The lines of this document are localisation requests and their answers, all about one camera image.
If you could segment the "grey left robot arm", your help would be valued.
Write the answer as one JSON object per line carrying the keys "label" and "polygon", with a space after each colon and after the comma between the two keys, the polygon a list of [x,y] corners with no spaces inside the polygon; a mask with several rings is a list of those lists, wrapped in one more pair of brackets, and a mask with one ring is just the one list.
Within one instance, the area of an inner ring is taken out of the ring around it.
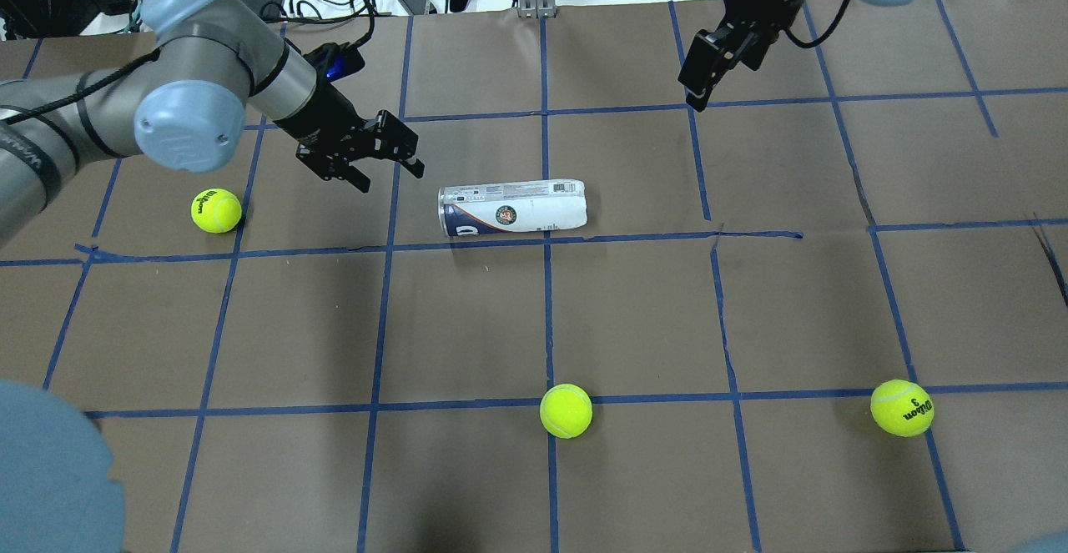
{"label": "grey left robot arm", "polygon": [[[3,82],[3,242],[90,163],[144,154],[206,173],[234,157],[245,109],[299,143],[324,180],[370,191],[363,158],[422,177],[417,132],[388,111],[362,118],[289,41],[240,0],[144,0],[152,52],[112,72]],[[103,434],[41,386],[3,380],[4,552],[119,552],[123,487]]]}

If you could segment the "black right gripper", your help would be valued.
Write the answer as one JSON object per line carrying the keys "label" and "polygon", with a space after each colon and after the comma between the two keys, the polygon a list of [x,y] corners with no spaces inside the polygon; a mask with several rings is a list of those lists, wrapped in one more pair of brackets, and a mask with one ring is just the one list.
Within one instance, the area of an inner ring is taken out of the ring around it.
{"label": "black right gripper", "polygon": [[694,111],[705,111],[718,82],[738,65],[759,70],[784,23],[720,23],[713,31],[701,29],[684,52],[678,81],[686,101]]}

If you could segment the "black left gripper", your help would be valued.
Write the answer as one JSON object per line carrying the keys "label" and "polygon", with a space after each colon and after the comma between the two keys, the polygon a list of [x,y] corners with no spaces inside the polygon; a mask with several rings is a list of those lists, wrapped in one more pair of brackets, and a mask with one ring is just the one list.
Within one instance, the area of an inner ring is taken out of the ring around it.
{"label": "black left gripper", "polygon": [[425,165],[417,158],[419,135],[389,111],[375,118],[357,118],[351,126],[335,131],[321,130],[307,139],[296,151],[296,158],[324,181],[350,181],[363,194],[370,193],[371,180],[357,162],[373,158],[399,164],[417,179]]}

